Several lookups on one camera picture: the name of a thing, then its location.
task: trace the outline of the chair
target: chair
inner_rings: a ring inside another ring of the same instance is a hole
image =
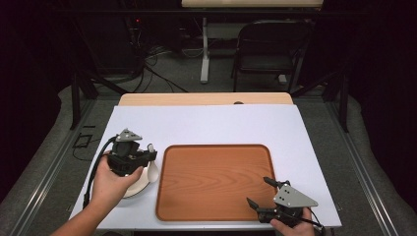
[[[240,72],[290,75],[287,85],[290,92],[310,32],[309,24],[295,21],[256,21],[244,26],[239,32],[233,63],[233,91]]]

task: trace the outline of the desk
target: desk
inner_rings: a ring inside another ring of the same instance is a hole
[[[323,0],[182,0],[184,8],[320,8]],[[203,64],[200,82],[209,82],[209,38],[237,38],[244,25],[209,25],[203,18]]]
[[[243,105],[230,105],[241,101]],[[172,145],[262,144],[269,148],[275,176],[315,199],[320,222],[341,226],[297,106],[287,93],[125,94],[115,106],[97,154],[124,128],[153,143],[161,166]],[[71,217],[82,209],[83,186]],[[122,200],[98,228],[127,230],[269,230],[258,221],[160,221],[155,216],[159,183]]]

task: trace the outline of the wooden tray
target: wooden tray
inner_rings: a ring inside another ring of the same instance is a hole
[[[164,154],[156,203],[163,221],[258,220],[246,198],[274,207],[276,189],[267,147],[171,146]]]

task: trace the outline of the person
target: person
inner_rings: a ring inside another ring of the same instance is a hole
[[[303,208],[303,218],[312,220],[312,213],[311,211],[304,207]],[[301,222],[294,226],[293,228],[289,227],[288,225],[282,223],[277,219],[273,219],[269,223],[272,225],[274,229],[279,231],[284,236],[314,236],[314,227],[313,224],[307,222]]]
[[[111,171],[105,154],[95,173],[89,204],[51,235],[92,235],[101,220],[122,200],[127,189],[141,178],[143,170],[143,167],[139,167],[131,175],[120,177]],[[303,209],[303,217],[312,219],[311,212],[306,207]],[[284,236],[314,236],[313,225],[310,223],[301,222],[290,228],[281,221],[273,219],[270,225]]]

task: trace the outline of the white tabletop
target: white tabletop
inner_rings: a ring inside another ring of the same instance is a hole
[[[275,177],[316,200],[313,211],[328,227],[341,226],[326,180],[296,105],[116,106],[97,154],[108,139],[128,128],[153,144],[161,167],[173,145],[261,144],[269,149]],[[88,176],[71,214],[82,210]],[[158,182],[122,200],[98,228],[129,230],[271,229],[258,221],[164,222],[155,216]]]
[[[323,0],[182,0],[186,8],[321,7]]]

